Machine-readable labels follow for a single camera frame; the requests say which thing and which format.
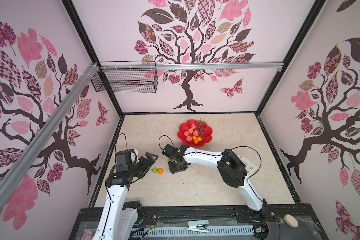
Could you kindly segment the red flower fruit bowl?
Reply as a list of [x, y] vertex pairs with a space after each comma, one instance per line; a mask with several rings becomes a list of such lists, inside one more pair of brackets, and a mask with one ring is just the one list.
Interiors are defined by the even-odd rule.
[[213, 129], [203, 120], [188, 120], [180, 124], [178, 138], [184, 145], [201, 148], [212, 141], [212, 134]]

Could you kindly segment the purple fake grape bunch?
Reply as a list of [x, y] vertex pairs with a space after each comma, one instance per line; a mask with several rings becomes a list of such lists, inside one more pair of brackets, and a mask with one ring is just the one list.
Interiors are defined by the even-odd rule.
[[198, 136], [200, 138], [202, 138], [202, 139], [205, 136], [205, 128], [206, 128], [206, 126], [207, 126], [207, 124], [202, 120], [199, 120], [199, 121], [196, 122], [197, 131], [199, 133]]

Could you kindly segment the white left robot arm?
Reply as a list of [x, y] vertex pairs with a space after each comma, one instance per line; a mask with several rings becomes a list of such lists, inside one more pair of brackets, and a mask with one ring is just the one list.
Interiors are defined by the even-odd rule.
[[116, 153], [116, 163], [106, 179], [106, 200], [94, 240], [128, 240], [135, 223], [143, 218], [140, 201], [127, 202], [130, 186], [143, 179], [159, 156], [129, 149]]

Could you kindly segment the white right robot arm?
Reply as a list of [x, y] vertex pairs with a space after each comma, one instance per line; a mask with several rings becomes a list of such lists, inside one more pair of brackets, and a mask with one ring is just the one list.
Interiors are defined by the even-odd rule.
[[162, 154], [169, 159], [169, 170], [172, 174], [185, 171], [189, 165], [208, 166], [219, 171], [225, 184], [238, 189], [247, 203], [249, 216], [254, 222], [267, 220], [267, 203], [255, 190], [249, 180], [245, 163], [230, 149], [222, 152], [209, 152], [181, 145], [176, 148], [166, 145]]

